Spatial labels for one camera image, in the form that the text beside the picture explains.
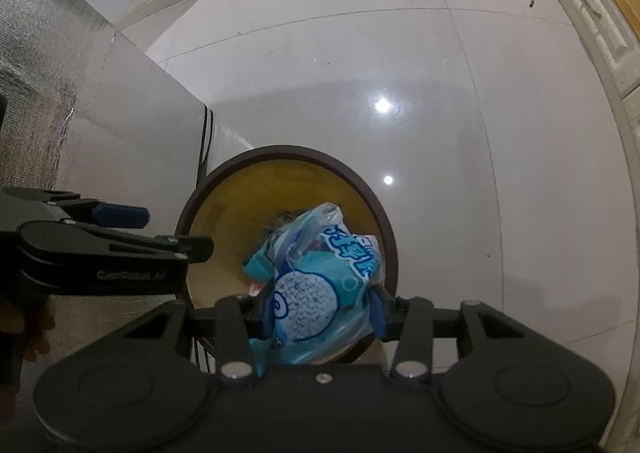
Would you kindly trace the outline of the person's left hand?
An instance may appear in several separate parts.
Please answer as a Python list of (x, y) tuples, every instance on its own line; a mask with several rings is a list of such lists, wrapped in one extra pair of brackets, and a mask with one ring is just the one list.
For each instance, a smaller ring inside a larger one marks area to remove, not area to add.
[(55, 313), (49, 297), (1, 298), (1, 387), (20, 381), (24, 361), (36, 362), (47, 355), (47, 332), (55, 328)]

